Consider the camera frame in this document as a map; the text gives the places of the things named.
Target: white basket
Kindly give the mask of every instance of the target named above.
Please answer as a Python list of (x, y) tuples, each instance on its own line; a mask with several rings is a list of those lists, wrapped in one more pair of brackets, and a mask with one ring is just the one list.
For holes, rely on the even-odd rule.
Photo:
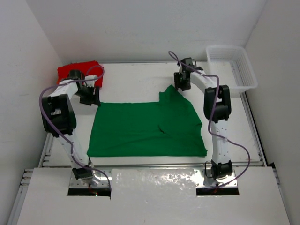
[(236, 83), (236, 85), (228, 85), (231, 94), (243, 93), (248, 89), (257, 87), (257, 79), (244, 48), (229, 45), (212, 45), (206, 48), (206, 54), (209, 65), (208, 74), (218, 75), (221, 85), (226, 83), (222, 83), (222, 71), (217, 70), (216, 64), (220, 62), (230, 63)]

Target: folded green fabric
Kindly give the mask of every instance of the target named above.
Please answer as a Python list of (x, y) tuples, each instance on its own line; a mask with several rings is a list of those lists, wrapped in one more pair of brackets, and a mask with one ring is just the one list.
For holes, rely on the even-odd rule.
[(206, 156), (202, 123), (192, 104), (173, 86), (159, 102), (101, 103), (88, 156)]

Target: red cloth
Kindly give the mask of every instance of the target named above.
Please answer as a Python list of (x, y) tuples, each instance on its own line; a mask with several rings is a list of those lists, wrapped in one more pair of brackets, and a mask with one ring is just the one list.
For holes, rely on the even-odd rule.
[[(71, 63), (69, 65), (65, 65), (62, 67), (58, 67), (58, 81), (57, 84), (60, 82), (62, 78), (66, 78), (69, 75), (69, 72), (73, 69), (80, 70), (86, 76), (87, 71), (95, 65), (99, 65), (97, 61), (90, 61), (90, 62), (79, 62), (79, 63)], [(103, 69), (100, 67), (93, 68), (88, 75), (98, 75), (100, 76), (103, 73)], [(103, 77), (95, 82), (95, 86), (102, 87)]]

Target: gray wall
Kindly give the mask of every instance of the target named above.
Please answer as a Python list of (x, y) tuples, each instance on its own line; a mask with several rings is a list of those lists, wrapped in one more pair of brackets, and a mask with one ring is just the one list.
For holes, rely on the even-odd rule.
[(64, 63), (205, 59), (213, 44), (244, 46), (266, 0), (27, 0)]
[(38, 164), (45, 132), (38, 96), (60, 60), (24, 0), (0, 7), (0, 224), (6, 224), (25, 168)]
[(258, 79), (248, 92), (269, 163), (277, 168), (288, 214), (300, 224), (300, 1), (268, 1), (246, 50)]

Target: table surface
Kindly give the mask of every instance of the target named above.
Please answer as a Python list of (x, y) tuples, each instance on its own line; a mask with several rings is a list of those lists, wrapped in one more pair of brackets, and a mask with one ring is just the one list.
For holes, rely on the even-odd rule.
[[(206, 70), (206, 62), (198, 62)], [(220, 84), (235, 83), (229, 63), (214, 65), (220, 76)], [(178, 71), (176, 63), (136, 63), (136, 64), (104, 64), (105, 75), (100, 98), (103, 102), (157, 102), (158, 93), (174, 83), (173, 73)], [(194, 106), (203, 123), (201, 135), (208, 154), (206, 157), (92, 157), (94, 165), (177, 165), (201, 164), (211, 160), (212, 138), (208, 133), (208, 121), (203, 113), (204, 94), (192, 84), (192, 88), (182, 92)], [(84, 151), (88, 150), (91, 128), (97, 107), (79, 103), (77, 96), (71, 99), (77, 118), (76, 132)], [(228, 138), (244, 145), (250, 152), (251, 162), (260, 162), (258, 146), (247, 120), (246, 112), (240, 97), (232, 98), (232, 113), (228, 120)], [(247, 155), (240, 147), (230, 145), (230, 156), (233, 163), (245, 163)], [(47, 166), (71, 165), (61, 144), (54, 139), (51, 143), (51, 155)]]
[(237, 181), (240, 195), (196, 196), (193, 174), (193, 169), (113, 169), (109, 200), (67, 196), (71, 168), (36, 168), (18, 225), (289, 224), (271, 167), (250, 167)]

